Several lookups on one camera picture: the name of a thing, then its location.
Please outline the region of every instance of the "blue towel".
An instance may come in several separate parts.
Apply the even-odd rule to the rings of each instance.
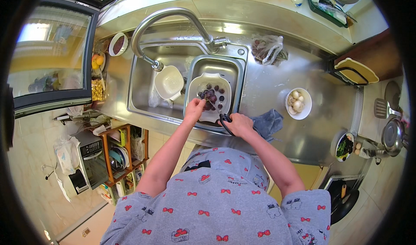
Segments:
[[[272,135],[283,128],[283,116],[275,109],[271,109],[263,115],[251,117],[253,128],[267,142],[272,142],[275,138]]]

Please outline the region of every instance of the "stainless steel countertop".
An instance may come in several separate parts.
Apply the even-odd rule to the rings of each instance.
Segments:
[[[221,23],[221,26],[214,22],[203,24],[214,37],[226,36],[230,42],[247,45],[248,48],[251,46],[254,33],[277,34],[247,25],[224,26]],[[157,29],[151,29],[142,40],[164,41],[166,31],[173,29],[176,31],[171,34],[178,39],[200,40],[190,26],[176,26],[175,28],[173,25],[162,25],[163,35]],[[279,66],[261,65],[249,54],[239,112],[251,117],[276,109],[284,117],[284,127],[273,135],[280,141],[273,141],[272,145],[295,163],[329,166],[335,162],[335,158],[330,154],[334,135],[342,128],[351,128],[356,90],[352,86],[334,84],[331,82],[332,78],[329,78],[331,76],[324,74],[326,66],[321,58],[325,56],[324,52],[287,35],[284,35],[283,44],[289,52],[289,60]],[[104,69],[108,74],[107,97],[104,101],[96,103],[93,108],[132,125],[171,135],[178,124],[160,121],[127,109],[129,75],[133,59],[130,44],[122,55],[107,57]],[[300,121],[291,118],[284,107],[286,95],[298,87],[309,92],[313,103],[309,116]],[[188,141],[209,147],[229,146],[250,154],[254,153],[250,145],[241,138],[198,128],[192,129]]]

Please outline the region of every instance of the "black scissors handle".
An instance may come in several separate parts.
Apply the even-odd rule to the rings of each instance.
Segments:
[[[230,133],[230,135],[235,136],[231,132],[231,130],[224,123],[224,121],[226,121],[226,122],[232,122],[231,118],[227,114],[220,113],[220,121],[221,121],[222,126],[226,129],[226,131],[228,131],[228,133]]]

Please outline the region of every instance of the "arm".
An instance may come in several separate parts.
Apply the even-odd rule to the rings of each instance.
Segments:
[[[200,118],[204,105],[205,100],[197,98],[188,103],[184,121],[150,160],[146,172],[138,182],[136,191],[155,197],[166,189],[166,183],[174,172],[186,139]]]
[[[241,137],[254,148],[273,181],[280,189],[282,198],[289,193],[305,190],[302,179],[292,162],[253,129],[253,121],[249,117],[239,113],[231,114],[230,117],[232,122],[224,123],[234,135]]]

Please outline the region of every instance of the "faucet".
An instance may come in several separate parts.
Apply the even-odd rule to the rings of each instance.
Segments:
[[[188,18],[189,21],[195,26],[198,32],[202,36],[202,43],[205,44],[208,53],[215,54],[218,52],[219,47],[225,48],[227,45],[227,40],[225,37],[220,37],[214,39],[212,35],[208,34],[201,22],[195,16],[195,14],[186,9],[186,8],[166,8],[163,10],[156,11],[155,13],[151,14],[147,18],[143,19],[143,21],[137,26],[136,30],[134,30],[132,36],[132,50],[135,55],[139,58],[143,58],[146,62],[152,65],[153,70],[155,71],[162,71],[163,70],[163,63],[161,61],[152,60],[151,58],[147,57],[143,50],[140,48],[140,38],[143,35],[144,31],[150,27],[156,21],[169,17],[169,16],[184,16]]]

